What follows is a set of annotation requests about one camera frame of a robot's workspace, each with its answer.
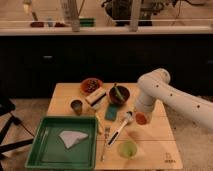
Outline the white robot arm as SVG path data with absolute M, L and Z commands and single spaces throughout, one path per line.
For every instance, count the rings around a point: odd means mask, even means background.
M 169 85 L 170 74 L 159 68 L 143 74 L 137 81 L 139 88 L 135 109 L 151 114 L 157 99 L 167 104 L 194 122 L 213 131 L 213 103 L 190 95 Z

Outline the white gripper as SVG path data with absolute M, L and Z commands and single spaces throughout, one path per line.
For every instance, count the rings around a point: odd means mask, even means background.
M 135 107 L 131 107 L 128 110 L 128 113 L 134 117 L 136 115 L 136 111 L 147 113 L 146 120 L 147 124 L 150 124 L 152 121 L 156 99 L 146 95 L 139 95 L 135 100 Z

